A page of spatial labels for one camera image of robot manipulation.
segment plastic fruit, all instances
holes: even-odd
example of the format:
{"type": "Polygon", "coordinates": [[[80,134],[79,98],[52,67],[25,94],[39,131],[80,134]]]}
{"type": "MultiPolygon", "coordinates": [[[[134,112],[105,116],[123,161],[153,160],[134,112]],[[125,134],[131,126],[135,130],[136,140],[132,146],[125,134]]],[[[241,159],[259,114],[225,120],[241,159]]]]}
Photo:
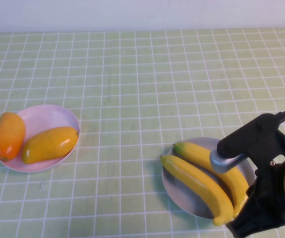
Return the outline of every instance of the plastic fruit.
{"type": "Polygon", "coordinates": [[[33,136],[24,145],[22,161],[31,164],[65,156],[74,148],[77,140],[78,133],[71,126],[45,130],[33,136]]]}
{"type": "Polygon", "coordinates": [[[23,119],[6,112],[0,117],[0,159],[9,161],[16,157],[25,138],[26,126],[23,119]]]}
{"type": "Polygon", "coordinates": [[[161,163],[176,179],[201,197],[213,213],[213,224],[215,226],[223,225],[232,220],[232,203],[212,178],[174,155],[162,155],[161,163]]]}
{"type": "Polygon", "coordinates": [[[246,178],[241,171],[234,167],[224,174],[215,172],[210,163],[210,150],[191,142],[180,142],[174,144],[175,152],[183,159],[200,166],[218,176],[229,188],[234,202],[234,217],[236,217],[244,206],[248,196],[249,188],[246,178]]]}

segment plate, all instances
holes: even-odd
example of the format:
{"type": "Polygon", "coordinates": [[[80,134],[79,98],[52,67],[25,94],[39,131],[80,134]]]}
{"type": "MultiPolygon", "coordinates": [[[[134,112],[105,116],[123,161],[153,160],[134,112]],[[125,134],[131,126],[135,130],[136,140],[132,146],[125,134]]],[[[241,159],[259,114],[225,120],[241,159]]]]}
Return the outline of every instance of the plate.
{"type": "MultiPolygon", "coordinates": [[[[37,105],[19,111],[17,114],[24,120],[26,125],[26,135],[23,145],[32,136],[53,127],[72,126],[78,133],[80,132],[80,126],[76,116],[70,110],[61,106],[37,105]]],[[[40,161],[32,164],[26,164],[22,162],[21,152],[14,159],[7,162],[1,162],[6,167],[19,172],[43,172],[53,168],[54,166],[57,166],[59,163],[62,163],[68,158],[73,150],[71,150],[64,157],[53,160],[40,161]]]]}
{"type": "MultiPolygon", "coordinates": [[[[198,144],[202,147],[205,147],[209,150],[216,149],[218,139],[209,138],[209,137],[197,137],[187,140],[188,142],[192,142],[198,144]]],[[[170,155],[176,155],[174,153],[173,148],[168,152],[170,155]]],[[[240,171],[245,176],[249,186],[252,185],[255,181],[254,170],[252,169],[248,160],[244,160],[237,165],[240,171]]],[[[207,175],[209,175],[214,181],[216,181],[221,188],[230,196],[229,190],[225,187],[221,181],[210,172],[201,169],[207,175]]],[[[172,201],[185,212],[195,215],[198,217],[213,219],[213,214],[208,206],[204,203],[204,201],[200,198],[199,195],[194,193],[191,189],[185,186],[182,182],[177,180],[174,176],[172,176],[164,167],[162,168],[162,181],[167,191],[169,197],[172,201]]]]}

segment yellow banana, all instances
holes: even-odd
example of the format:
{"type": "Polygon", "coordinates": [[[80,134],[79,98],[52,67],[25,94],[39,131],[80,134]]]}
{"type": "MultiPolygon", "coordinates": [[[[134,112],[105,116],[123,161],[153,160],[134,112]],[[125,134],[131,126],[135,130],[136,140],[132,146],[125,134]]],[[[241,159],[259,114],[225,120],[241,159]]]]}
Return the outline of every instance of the yellow banana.
{"type": "Polygon", "coordinates": [[[161,163],[175,178],[201,197],[213,213],[213,224],[215,226],[220,226],[232,220],[232,203],[212,178],[174,155],[162,155],[161,163]]]}
{"type": "Polygon", "coordinates": [[[248,199],[246,191],[249,188],[249,185],[241,171],[237,167],[234,167],[224,174],[219,174],[215,172],[210,163],[210,150],[194,143],[176,143],[174,144],[174,150],[183,159],[192,162],[215,174],[226,184],[226,186],[230,189],[231,196],[234,202],[233,215],[235,218],[241,211],[246,200],[248,199]]]}

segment green grid tablecloth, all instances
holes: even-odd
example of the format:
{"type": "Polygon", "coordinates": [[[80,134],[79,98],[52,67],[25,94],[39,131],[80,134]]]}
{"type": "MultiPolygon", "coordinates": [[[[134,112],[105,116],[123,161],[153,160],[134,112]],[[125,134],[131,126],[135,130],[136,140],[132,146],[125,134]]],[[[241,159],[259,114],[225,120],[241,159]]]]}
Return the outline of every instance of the green grid tablecloth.
{"type": "Polygon", "coordinates": [[[47,172],[0,163],[0,238],[230,238],[168,198],[159,155],[285,110],[285,28],[0,34],[0,115],[44,103],[80,140],[47,172]]]}

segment gray plate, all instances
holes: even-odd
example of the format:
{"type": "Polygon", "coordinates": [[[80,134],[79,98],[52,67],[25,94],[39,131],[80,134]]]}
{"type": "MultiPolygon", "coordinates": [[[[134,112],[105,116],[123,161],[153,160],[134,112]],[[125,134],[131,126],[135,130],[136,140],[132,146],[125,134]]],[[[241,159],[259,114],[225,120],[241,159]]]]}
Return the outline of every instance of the gray plate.
{"type": "MultiPolygon", "coordinates": [[[[218,139],[208,137],[197,137],[189,139],[187,141],[203,146],[209,150],[216,149],[217,143],[219,142],[218,139]]],[[[173,149],[171,149],[168,154],[175,155],[173,149]]],[[[237,167],[245,176],[248,184],[252,185],[255,181],[256,176],[251,165],[249,164],[249,161],[244,160],[238,164],[237,167]]],[[[215,180],[229,195],[229,197],[231,197],[228,188],[225,187],[215,175],[207,171],[204,172],[208,174],[213,180],[215,180]]],[[[214,218],[212,212],[203,202],[203,200],[182,182],[173,177],[165,168],[162,169],[162,181],[168,195],[179,208],[195,216],[208,219],[214,218]]]]}

